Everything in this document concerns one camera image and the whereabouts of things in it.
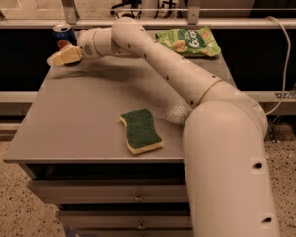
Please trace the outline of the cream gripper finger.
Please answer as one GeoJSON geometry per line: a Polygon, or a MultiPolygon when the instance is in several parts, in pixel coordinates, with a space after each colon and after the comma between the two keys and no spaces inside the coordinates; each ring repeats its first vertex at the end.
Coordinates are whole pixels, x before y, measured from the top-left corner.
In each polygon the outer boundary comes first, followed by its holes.
{"type": "Polygon", "coordinates": [[[47,60],[47,63],[50,66],[62,66],[67,62],[68,62],[68,56],[65,54],[62,54],[61,52],[56,52],[47,60]]]}

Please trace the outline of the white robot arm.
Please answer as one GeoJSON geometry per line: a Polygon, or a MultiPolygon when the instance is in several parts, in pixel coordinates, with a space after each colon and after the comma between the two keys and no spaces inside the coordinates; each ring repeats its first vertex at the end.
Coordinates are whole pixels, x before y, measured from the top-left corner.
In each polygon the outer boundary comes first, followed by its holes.
{"type": "Polygon", "coordinates": [[[267,117],[252,97],[157,43],[136,20],[80,33],[48,63],[132,54],[191,106],[183,131],[194,237],[280,237],[264,149],[267,117]]]}

